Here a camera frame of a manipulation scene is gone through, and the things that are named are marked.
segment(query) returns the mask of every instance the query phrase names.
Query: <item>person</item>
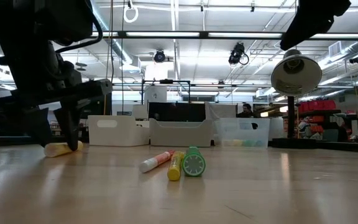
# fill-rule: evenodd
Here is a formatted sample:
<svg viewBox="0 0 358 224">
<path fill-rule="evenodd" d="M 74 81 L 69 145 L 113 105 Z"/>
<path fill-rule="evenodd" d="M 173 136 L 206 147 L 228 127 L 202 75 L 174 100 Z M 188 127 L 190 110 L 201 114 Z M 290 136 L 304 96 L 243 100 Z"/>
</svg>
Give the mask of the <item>person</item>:
<svg viewBox="0 0 358 224">
<path fill-rule="evenodd" d="M 251 105 L 244 103 L 242 105 L 242 112 L 236 115 L 237 118 L 256 118 L 256 115 L 251 110 Z"/>
</svg>

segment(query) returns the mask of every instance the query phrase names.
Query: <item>wooden table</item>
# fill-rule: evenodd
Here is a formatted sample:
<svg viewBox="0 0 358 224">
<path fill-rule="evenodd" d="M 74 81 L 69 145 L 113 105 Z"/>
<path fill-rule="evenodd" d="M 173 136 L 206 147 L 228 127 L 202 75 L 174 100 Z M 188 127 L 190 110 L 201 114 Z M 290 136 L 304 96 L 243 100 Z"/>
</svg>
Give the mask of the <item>wooden table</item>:
<svg viewBox="0 0 358 224">
<path fill-rule="evenodd" d="M 0 147 L 0 223 L 358 223 L 357 152 L 212 147 L 202 178 L 139 173 L 165 150 Z"/>
</svg>

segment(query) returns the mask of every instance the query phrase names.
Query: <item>green marker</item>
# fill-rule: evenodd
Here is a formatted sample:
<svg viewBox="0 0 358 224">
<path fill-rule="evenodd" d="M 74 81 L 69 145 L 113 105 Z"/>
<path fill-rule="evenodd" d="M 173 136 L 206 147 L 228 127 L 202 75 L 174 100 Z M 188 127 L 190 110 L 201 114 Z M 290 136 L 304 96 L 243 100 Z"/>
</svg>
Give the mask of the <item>green marker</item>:
<svg viewBox="0 0 358 224">
<path fill-rule="evenodd" d="M 197 147 L 189 147 L 183 158 L 182 169 L 187 176 L 199 177 L 205 170 L 205 160 Z"/>
</svg>

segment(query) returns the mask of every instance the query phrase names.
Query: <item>lamp shade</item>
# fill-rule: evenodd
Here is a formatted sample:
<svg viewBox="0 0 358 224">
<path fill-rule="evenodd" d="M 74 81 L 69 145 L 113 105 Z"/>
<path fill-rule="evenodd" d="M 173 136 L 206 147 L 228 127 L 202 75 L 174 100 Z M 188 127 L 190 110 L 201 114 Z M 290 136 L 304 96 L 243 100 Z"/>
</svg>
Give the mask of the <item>lamp shade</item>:
<svg viewBox="0 0 358 224">
<path fill-rule="evenodd" d="M 285 57 L 272 73 L 272 86 L 283 95 L 303 95 L 315 89 L 323 76 L 317 62 L 297 52 L 299 54 Z"/>
</svg>

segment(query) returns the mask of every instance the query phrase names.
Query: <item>yellow marker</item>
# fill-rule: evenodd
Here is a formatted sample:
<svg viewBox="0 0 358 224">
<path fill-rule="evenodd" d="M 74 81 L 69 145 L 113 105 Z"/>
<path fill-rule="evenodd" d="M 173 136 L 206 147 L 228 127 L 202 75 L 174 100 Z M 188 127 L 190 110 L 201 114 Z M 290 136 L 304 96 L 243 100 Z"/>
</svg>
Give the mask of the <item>yellow marker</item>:
<svg viewBox="0 0 358 224">
<path fill-rule="evenodd" d="M 180 164 L 181 160 L 184 158 L 185 153 L 180 151 L 175 151 L 172 156 L 171 164 L 169 165 L 167 176 L 169 180 L 177 181 L 180 179 Z"/>
<path fill-rule="evenodd" d="M 76 151 L 81 151 L 83 148 L 84 145 L 82 142 L 78 141 L 78 148 Z M 49 143 L 44 148 L 46 157 L 57 157 L 71 152 L 73 151 L 68 147 L 67 143 Z"/>
</svg>

